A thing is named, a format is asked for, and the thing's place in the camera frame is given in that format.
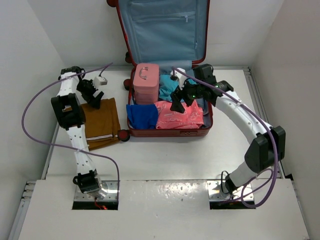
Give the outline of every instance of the blue cloth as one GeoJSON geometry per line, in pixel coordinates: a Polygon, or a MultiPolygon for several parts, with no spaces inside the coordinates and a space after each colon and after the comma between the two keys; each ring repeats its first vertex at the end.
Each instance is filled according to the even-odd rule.
{"type": "Polygon", "coordinates": [[[155,129],[158,121],[156,105],[126,105],[131,126],[134,129],[155,129]]]}
{"type": "MultiPolygon", "coordinates": [[[[196,82],[191,79],[189,79],[188,81],[191,84],[196,84],[196,82]]],[[[159,98],[167,102],[172,102],[170,94],[176,90],[178,85],[179,85],[179,82],[171,80],[170,75],[168,74],[160,75],[159,98]]]]}

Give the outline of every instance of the white wall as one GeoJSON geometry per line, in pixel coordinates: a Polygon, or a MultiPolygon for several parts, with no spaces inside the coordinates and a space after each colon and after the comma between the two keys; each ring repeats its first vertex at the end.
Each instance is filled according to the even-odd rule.
{"type": "Polygon", "coordinates": [[[320,240],[320,1],[285,0],[253,67],[273,125],[287,133],[292,172],[312,240],[320,240]]]}
{"type": "MultiPolygon", "coordinates": [[[[67,65],[126,65],[117,11],[106,0],[28,0],[67,65]]],[[[283,0],[211,0],[206,62],[249,66],[283,0]]]]}
{"type": "MultiPolygon", "coordinates": [[[[0,23],[0,240],[5,240],[25,183],[41,177],[48,152],[24,135],[24,107],[57,79],[64,64],[26,0],[2,0],[0,23]]],[[[50,104],[56,92],[41,95],[27,116],[29,131],[47,141],[57,122],[50,104]]]]}

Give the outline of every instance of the blue lining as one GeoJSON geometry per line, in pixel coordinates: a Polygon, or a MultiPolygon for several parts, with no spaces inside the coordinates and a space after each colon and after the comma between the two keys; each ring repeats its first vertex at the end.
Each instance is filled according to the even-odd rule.
{"type": "Polygon", "coordinates": [[[135,63],[196,61],[205,55],[207,0],[118,2],[135,63]]]}

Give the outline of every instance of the red suitcase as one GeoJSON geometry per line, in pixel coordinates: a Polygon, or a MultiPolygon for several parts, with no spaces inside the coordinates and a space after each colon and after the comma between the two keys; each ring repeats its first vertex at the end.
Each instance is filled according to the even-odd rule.
{"type": "MultiPolygon", "coordinates": [[[[191,70],[206,58],[210,0],[107,0],[116,7],[128,53],[134,68],[129,82],[128,104],[132,104],[132,80],[139,63],[158,64],[162,73],[171,67],[191,70]]],[[[213,111],[205,102],[205,126],[199,129],[134,129],[134,137],[205,136],[213,125],[213,111]]]]}

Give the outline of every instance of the brown cloth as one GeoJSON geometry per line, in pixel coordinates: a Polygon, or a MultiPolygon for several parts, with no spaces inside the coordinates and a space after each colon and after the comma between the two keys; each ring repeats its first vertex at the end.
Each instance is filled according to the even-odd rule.
{"type": "Polygon", "coordinates": [[[85,137],[89,150],[100,149],[119,142],[120,123],[114,98],[101,100],[100,109],[94,109],[89,104],[81,106],[86,119],[85,137]]]}

